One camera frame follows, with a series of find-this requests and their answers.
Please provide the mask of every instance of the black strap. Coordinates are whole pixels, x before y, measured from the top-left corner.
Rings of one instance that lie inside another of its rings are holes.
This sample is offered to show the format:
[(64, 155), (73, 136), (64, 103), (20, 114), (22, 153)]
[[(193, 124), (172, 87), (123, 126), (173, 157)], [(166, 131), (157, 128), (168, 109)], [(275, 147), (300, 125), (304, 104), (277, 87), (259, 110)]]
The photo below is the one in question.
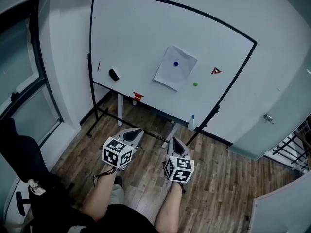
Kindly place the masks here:
[(177, 182), (181, 186), (181, 195), (184, 195), (186, 190), (184, 188), (184, 183)]
[(117, 169), (116, 169), (115, 167), (113, 167), (113, 168), (111, 168), (111, 169), (110, 169), (109, 171), (107, 171), (107, 172), (94, 175), (94, 176), (93, 176), (93, 186), (95, 187), (95, 179), (96, 179), (96, 178), (97, 178), (97, 181), (98, 181), (98, 179), (99, 179), (101, 176), (113, 174), (116, 170), (117, 170)]

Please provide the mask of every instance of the sheet of paper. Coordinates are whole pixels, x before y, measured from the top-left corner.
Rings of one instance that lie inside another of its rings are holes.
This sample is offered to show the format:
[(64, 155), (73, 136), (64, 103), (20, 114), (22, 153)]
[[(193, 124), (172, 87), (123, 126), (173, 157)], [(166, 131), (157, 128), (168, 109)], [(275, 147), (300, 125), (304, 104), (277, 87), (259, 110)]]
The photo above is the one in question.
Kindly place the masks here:
[(176, 46), (167, 48), (154, 80), (178, 91), (186, 82), (197, 59)]

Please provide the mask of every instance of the foot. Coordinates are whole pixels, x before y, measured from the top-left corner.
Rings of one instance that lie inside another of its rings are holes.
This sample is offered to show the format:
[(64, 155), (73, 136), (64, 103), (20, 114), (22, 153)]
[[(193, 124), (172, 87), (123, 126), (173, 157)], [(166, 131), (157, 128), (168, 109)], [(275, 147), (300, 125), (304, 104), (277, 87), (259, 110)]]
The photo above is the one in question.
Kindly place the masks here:
[(120, 185), (120, 186), (122, 187), (122, 184), (123, 184), (123, 179), (122, 179), (122, 177), (121, 177), (121, 176), (116, 176), (116, 177), (115, 177), (115, 181), (114, 181), (113, 184), (118, 184), (118, 185)]

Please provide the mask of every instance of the red object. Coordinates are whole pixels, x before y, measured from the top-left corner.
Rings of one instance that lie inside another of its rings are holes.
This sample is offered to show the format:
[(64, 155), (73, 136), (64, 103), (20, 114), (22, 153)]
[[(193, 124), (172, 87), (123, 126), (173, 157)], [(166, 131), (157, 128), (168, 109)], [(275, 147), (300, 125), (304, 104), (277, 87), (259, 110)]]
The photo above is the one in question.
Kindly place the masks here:
[(137, 92), (134, 92), (134, 97), (130, 97), (135, 99), (136, 101), (140, 102), (141, 98), (143, 98), (143, 95), (138, 94)]
[(99, 71), (99, 66), (101, 65), (101, 62), (98, 63), (97, 72)]
[(221, 72), (223, 72), (223, 71), (220, 71), (219, 69), (214, 68), (214, 70), (212, 71), (212, 75), (217, 74), (217, 73), (221, 73)]

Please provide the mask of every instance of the wooden floor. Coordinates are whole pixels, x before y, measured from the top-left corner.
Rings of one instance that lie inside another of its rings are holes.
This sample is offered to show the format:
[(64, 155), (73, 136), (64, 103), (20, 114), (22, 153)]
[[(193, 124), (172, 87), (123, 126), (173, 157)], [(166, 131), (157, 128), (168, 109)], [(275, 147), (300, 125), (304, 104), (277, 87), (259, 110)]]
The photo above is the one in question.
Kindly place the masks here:
[[(102, 108), (116, 115), (117, 99), (112, 95)], [(123, 118), (133, 124), (166, 137), (172, 124), (156, 114), (124, 102)], [(75, 183), (70, 194), (73, 205), (80, 208), (92, 189), (92, 175), (99, 174), (104, 166), (101, 149), (109, 136), (120, 129), (116, 120), (104, 116), (92, 131), (86, 131), (95, 121), (92, 115), (82, 131), (64, 152), (53, 169), (65, 185)], [(186, 142), (193, 132), (181, 127), (177, 137)], [(166, 196), (169, 182), (164, 181), (161, 162), (165, 159), (162, 142), (144, 135), (135, 160), (123, 176), (125, 204), (154, 223), (157, 212)], [(195, 163), (193, 179), (182, 198), (180, 210), (181, 233), (241, 233), (247, 232), (246, 216), (251, 216), (253, 198), (274, 191), (295, 180), (295, 173), (265, 158), (253, 161), (226, 150), (227, 146), (204, 135), (190, 145)]]

